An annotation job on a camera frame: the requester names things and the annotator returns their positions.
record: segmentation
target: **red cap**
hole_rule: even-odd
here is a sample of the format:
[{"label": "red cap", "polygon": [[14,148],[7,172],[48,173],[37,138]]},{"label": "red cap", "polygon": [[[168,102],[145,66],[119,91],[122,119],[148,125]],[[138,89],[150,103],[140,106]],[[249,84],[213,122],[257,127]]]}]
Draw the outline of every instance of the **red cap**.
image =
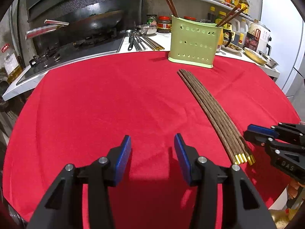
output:
[{"label": "red cap", "polygon": [[192,20],[192,21],[195,21],[195,20],[196,20],[196,18],[194,18],[194,17],[189,17],[189,16],[184,16],[183,18],[186,19],[186,20]]},{"label": "red cap", "polygon": [[167,20],[167,21],[169,21],[170,18],[168,16],[159,16],[159,20]]},{"label": "red cap", "polygon": [[10,47],[10,44],[6,44],[4,47],[2,47],[1,51],[5,52]]}]

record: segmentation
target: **brown glass bottle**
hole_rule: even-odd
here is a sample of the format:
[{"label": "brown glass bottle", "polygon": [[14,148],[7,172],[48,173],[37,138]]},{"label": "brown glass bottle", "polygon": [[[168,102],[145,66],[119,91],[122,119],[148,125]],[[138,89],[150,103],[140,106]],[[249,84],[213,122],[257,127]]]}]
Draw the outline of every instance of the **brown glass bottle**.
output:
[{"label": "brown glass bottle", "polygon": [[247,9],[244,11],[245,14],[249,13],[249,3],[247,0],[239,0],[239,3],[241,4],[241,9],[243,9],[245,6]]}]

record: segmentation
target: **mug handle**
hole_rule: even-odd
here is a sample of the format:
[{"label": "mug handle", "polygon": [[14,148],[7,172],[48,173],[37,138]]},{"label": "mug handle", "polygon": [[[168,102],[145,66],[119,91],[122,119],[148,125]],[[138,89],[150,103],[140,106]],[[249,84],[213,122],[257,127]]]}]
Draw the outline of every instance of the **mug handle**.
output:
[{"label": "mug handle", "polygon": [[227,47],[230,43],[231,43],[231,41],[232,41],[232,32],[230,31],[230,30],[228,30],[228,29],[224,29],[224,33],[228,33],[229,34],[229,40],[228,40],[228,43],[226,43],[225,44],[225,47]]}]

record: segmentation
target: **yellow bowl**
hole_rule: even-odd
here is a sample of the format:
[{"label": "yellow bowl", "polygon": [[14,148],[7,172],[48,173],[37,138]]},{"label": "yellow bowl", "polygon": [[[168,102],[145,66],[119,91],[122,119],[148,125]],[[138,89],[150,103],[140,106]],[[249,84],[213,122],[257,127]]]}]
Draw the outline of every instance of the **yellow bowl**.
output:
[{"label": "yellow bowl", "polygon": [[259,55],[257,52],[255,52],[247,47],[245,47],[244,50],[245,50],[246,55],[250,59],[252,59],[254,62],[261,64],[261,65],[267,63],[266,59],[263,56]]}]

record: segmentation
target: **silver bolt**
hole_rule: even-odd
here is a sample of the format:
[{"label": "silver bolt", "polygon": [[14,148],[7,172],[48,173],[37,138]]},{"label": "silver bolt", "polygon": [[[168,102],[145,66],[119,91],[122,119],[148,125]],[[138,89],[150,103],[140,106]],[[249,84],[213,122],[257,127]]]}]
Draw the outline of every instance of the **silver bolt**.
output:
[{"label": "silver bolt", "polygon": [[233,164],[232,165],[232,169],[235,170],[235,171],[239,171],[240,170],[240,167],[236,164]]},{"label": "silver bolt", "polygon": [[198,161],[199,161],[199,163],[202,163],[202,164],[208,162],[206,157],[198,157]]},{"label": "silver bolt", "polygon": [[73,170],[73,164],[67,164],[65,166],[65,170],[67,170],[67,171]]},{"label": "silver bolt", "polygon": [[100,159],[99,159],[99,163],[100,164],[105,164],[107,162],[108,162],[108,158],[107,157],[100,157]]}]

